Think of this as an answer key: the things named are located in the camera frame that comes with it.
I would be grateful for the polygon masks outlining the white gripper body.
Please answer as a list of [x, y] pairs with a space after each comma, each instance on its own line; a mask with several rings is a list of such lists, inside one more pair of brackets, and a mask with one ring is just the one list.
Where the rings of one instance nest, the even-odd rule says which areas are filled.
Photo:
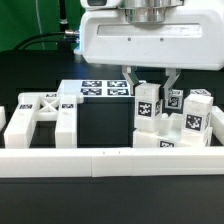
[[80, 48], [89, 63], [219, 70], [224, 67], [224, 7], [177, 7], [161, 24], [129, 24], [122, 10], [87, 12]]

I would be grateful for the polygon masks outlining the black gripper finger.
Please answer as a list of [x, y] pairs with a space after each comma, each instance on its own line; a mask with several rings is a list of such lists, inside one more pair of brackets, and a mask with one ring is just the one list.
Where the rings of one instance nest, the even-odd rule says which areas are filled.
[[169, 100], [172, 94], [172, 87], [181, 74], [181, 70], [177, 68], [166, 68], [166, 82], [160, 88], [160, 95], [164, 100]]
[[122, 66], [122, 74], [130, 86], [130, 94], [132, 96], [135, 95], [135, 88], [140, 84], [135, 71], [136, 68], [133, 66], [127, 66], [127, 65]]

